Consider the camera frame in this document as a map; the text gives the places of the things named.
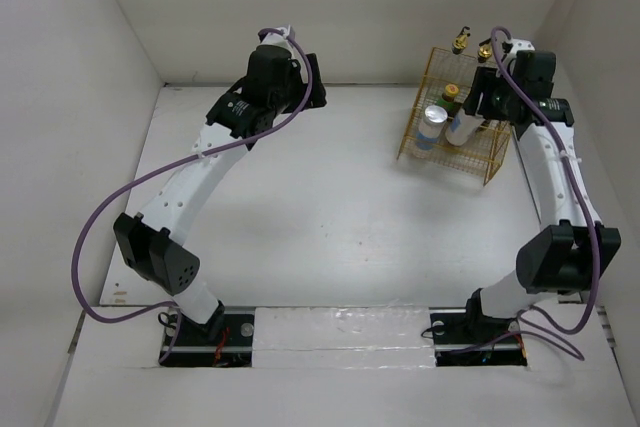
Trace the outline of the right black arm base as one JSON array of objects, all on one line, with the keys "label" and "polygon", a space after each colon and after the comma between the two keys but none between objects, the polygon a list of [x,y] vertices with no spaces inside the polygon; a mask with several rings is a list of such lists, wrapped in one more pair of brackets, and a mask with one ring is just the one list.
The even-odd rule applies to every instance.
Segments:
[{"label": "right black arm base", "polygon": [[431,308],[430,326],[421,336],[431,340],[437,367],[494,367],[527,365],[519,336],[488,342],[510,331],[510,319],[471,319],[464,308]]}]

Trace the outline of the silver lid jar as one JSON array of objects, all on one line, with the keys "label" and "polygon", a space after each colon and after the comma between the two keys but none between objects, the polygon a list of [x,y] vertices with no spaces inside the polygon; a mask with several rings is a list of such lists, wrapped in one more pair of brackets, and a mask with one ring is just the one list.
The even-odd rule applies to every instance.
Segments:
[{"label": "silver lid jar", "polygon": [[428,105],[421,114],[415,145],[419,150],[431,150],[440,138],[448,120],[447,111],[438,105]]},{"label": "silver lid jar", "polygon": [[445,139],[453,146],[462,146],[483,122],[482,117],[468,115],[464,110],[459,110],[445,131]]}]

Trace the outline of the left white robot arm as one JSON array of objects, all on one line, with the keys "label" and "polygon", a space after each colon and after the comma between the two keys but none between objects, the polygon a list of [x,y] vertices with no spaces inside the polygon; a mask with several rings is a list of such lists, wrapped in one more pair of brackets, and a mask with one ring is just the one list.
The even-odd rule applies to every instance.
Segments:
[{"label": "left white robot arm", "polygon": [[[302,79],[304,65],[310,69],[309,83]],[[220,337],[224,306],[200,277],[199,259],[184,247],[198,213],[226,173],[253,148],[253,136],[270,130],[281,114],[325,104],[315,54],[307,54],[302,63],[287,47],[259,45],[245,76],[207,113],[192,147],[195,160],[177,169],[135,216],[122,213],[116,219],[113,230],[124,263],[174,300],[199,342]]]}]

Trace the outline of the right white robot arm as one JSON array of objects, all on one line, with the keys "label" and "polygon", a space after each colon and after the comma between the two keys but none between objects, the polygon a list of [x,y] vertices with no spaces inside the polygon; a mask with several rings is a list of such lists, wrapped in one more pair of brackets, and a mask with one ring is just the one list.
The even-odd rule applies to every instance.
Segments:
[{"label": "right white robot arm", "polygon": [[500,68],[477,69],[464,110],[514,128],[540,231],[520,248],[512,273],[467,300],[462,328],[476,341],[545,297],[595,289],[621,246],[618,229],[603,225],[587,195],[571,107],[552,95],[555,54],[524,40],[503,48]]}]

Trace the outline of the clear gold spout bottle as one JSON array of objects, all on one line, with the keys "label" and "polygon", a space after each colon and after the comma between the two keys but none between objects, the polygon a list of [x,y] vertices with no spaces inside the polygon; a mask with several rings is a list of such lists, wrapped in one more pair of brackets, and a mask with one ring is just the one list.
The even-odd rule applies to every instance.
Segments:
[{"label": "clear gold spout bottle", "polygon": [[451,52],[453,55],[460,55],[468,46],[468,38],[470,37],[470,27],[464,26],[456,35],[451,43]]}]

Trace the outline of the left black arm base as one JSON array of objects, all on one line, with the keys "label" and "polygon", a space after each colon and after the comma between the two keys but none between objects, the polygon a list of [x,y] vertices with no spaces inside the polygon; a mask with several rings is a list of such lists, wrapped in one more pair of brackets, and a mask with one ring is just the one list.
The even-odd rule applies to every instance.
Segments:
[{"label": "left black arm base", "polygon": [[213,340],[188,319],[176,331],[178,315],[161,312],[163,327],[159,365],[169,368],[248,368],[252,366],[255,310],[231,309]]}]

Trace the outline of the chili sauce bottle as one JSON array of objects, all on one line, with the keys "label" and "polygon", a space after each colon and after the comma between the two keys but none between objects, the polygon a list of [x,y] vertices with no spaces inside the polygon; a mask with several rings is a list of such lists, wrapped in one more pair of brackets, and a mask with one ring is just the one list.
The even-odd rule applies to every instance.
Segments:
[{"label": "chili sauce bottle", "polygon": [[449,116],[453,116],[457,112],[456,97],[459,93],[459,87],[455,84],[449,83],[444,87],[437,102],[437,104],[441,106]]}]

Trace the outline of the square bottle dark residue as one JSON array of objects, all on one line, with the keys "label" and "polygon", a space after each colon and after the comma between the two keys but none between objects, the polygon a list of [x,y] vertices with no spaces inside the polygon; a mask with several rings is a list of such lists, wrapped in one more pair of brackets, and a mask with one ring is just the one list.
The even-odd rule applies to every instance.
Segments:
[{"label": "square bottle dark residue", "polygon": [[476,60],[479,64],[485,64],[489,62],[493,57],[493,41],[488,38],[484,41],[481,41],[478,44],[478,49],[476,52]]}]

